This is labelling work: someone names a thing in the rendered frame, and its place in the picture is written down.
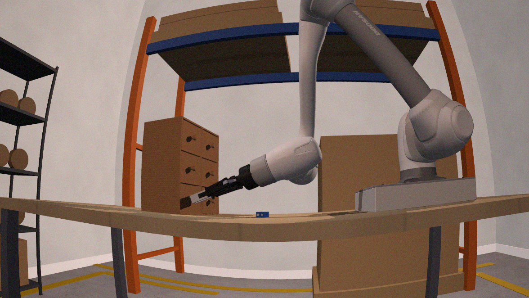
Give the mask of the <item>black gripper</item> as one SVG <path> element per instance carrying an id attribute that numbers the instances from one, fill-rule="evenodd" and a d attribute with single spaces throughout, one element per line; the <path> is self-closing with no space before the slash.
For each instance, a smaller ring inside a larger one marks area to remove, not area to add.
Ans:
<path id="1" fill-rule="evenodd" d="M 210 198 L 230 193 L 231 191 L 242 189 L 243 186 L 247 190 L 258 187 L 259 185 L 253 180 L 250 172 L 250 164 L 239 168 L 238 176 L 231 176 L 229 179 L 225 177 L 221 181 L 205 188 L 196 194 L 190 195 L 192 203 L 200 203 Z"/>

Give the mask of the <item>brown wooden chest of drawers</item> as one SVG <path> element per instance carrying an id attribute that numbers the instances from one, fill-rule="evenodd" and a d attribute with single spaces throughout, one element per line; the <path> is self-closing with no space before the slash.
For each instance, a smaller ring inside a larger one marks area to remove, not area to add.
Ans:
<path id="1" fill-rule="evenodd" d="M 183 119 L 205 130 L 210 134 L 219 136 L 210 130 L 180 116 L 155 120 L 144 123 L 143 150 L 141 168 L 141 211 L 158 212 L 179 215 L 219 215 L 219 213 L 181 213 L 181 185 L 202 185 L 202 158 L 219 161 L 181 148 Z M 201 184 L 181 181 L 181 151 L 200 157 L 201 159 Z M 182 182 L 182 183 L 181 183 Z"/>

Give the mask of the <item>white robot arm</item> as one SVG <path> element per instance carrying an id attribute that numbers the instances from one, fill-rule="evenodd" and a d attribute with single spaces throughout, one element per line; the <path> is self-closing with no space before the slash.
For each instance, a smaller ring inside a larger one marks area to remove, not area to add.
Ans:
<path id="1" fill-rule="evenodd" d="M 397 183 L 446 179 L 437 176 L 436 160 L 456 154 L 468 143 L 474 131 L 468 109 L 440 90 L 430 89 L 402 52 L 360 11 L 355 0 L 300 0 L 299 135 L 251 160 L 253 180 L 260 187 L 280 180 L 306 185 L 317 175 L 322 153 L 314 139 L 316 72 L 330 23 L 339 25 L 357 43 L 410 107 L 400 119 L 397 132 Z"/>

